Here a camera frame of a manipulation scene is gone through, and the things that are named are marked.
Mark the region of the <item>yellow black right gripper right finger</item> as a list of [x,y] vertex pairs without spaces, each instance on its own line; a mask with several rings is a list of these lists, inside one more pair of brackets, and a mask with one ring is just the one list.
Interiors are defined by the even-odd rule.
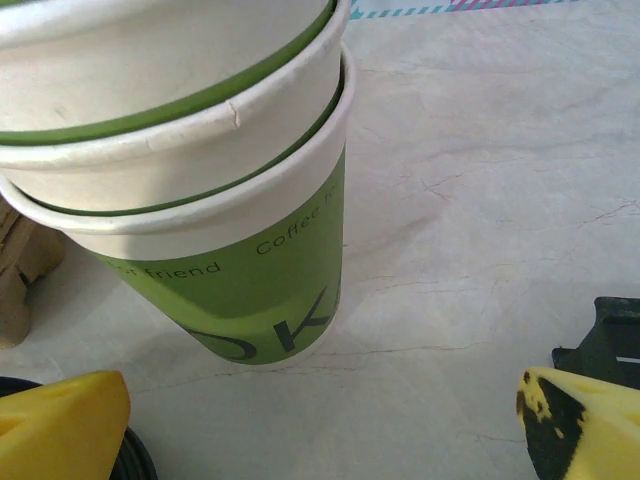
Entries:
[[546,367],[525,370],[516,413],[540,479],[639,477],[639,391]]

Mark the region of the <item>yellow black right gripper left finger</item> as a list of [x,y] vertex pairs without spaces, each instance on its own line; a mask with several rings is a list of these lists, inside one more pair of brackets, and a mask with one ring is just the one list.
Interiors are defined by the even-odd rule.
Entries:
[[98,371],[1,398],[3,479],[107,479],[130,417],[122,374]]

